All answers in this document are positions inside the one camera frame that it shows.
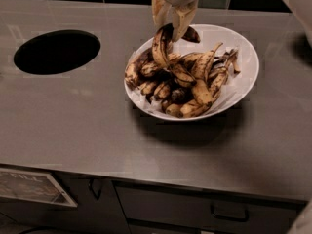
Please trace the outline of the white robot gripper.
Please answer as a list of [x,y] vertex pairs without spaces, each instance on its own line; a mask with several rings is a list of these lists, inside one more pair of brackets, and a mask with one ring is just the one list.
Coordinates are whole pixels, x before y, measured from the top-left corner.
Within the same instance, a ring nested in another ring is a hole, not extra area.
[[157,29],[161,28],[167,19],[171,5],[173,10],[173,41],[178,41],[187,31],[188,26],[193,21],[198,0],[151,0],[152,17]]

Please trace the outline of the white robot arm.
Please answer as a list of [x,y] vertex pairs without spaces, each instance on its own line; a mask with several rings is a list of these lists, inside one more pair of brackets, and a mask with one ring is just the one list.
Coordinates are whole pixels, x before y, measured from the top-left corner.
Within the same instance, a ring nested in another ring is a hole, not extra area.
[[[304,28],[312,45],[312,0],[282,0]],[[157,29],[166,24],[168,12],[173,9],[174,41],[179,40],[193,21],[199,0],[151,0],[152,17]]]

